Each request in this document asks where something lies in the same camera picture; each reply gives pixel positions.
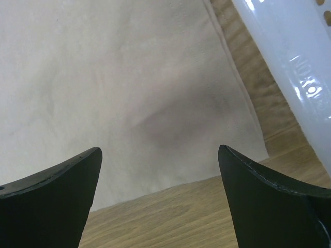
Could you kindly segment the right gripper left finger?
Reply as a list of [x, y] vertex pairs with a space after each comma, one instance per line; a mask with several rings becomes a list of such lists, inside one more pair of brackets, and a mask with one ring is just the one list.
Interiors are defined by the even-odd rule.
[[101, 164], [94, 147], [2, 185], [1, 247], [78, 247]]

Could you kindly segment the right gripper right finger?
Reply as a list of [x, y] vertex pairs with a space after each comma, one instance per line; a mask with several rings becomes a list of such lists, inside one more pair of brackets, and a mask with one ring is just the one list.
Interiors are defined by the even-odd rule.
[[239, 247], [330, 247], [330, 189], [221, 145], [218, 161]]

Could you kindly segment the beige t shirt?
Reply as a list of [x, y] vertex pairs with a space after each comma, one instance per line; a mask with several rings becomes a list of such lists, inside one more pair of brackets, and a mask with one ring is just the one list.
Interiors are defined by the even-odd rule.
[[209, 1], [1, 1], [1, 184], [92, 147], [98, 210], [268, 157]]

